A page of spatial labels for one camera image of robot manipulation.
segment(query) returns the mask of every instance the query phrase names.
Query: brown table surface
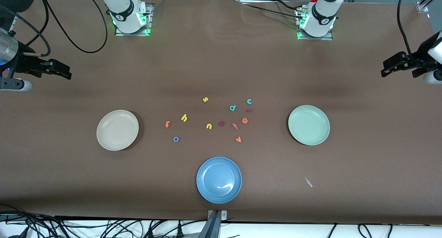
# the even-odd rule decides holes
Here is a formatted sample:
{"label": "brown table surface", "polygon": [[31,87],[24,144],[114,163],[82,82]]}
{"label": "brown table surface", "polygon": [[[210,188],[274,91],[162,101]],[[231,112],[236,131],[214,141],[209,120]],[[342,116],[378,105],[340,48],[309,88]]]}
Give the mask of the brown table surface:
{"label": "brown table surface", "polygon": [[[49,2],[82,48],[101,45],[90,0]],[[44,15],[39,0],[23,13],[36,27]],[[51,18],[49,58],[73,77],[17,75],[34,90],[0,94],[0,201],[67,216],[203,219],[227,209],[236,221],[440,224],[442,87],[411,71],[381,78],[382,61],[405,50],[396,5],[343,4],[339,15],[333,41],[307,41],[290,18],[233,0],[165,0],[150,37],[116,37],[107,18],[109,40],[96,54],[76,50]],[[430,22],[414,5],[402,7],[402,19],[416,50]],[[34,35],[20,22],[15,31],[23,42]],[[45,50],[40,39],[32,47]],[[289,113],[303,104],[330,119],[321,145],[288,131]],[[134,112],[141,129],[129,149],[111,152],[95,132],[117,109]],[[243,176],[224,205],[205,201],[195,184],[214,156],[233,159]]]}

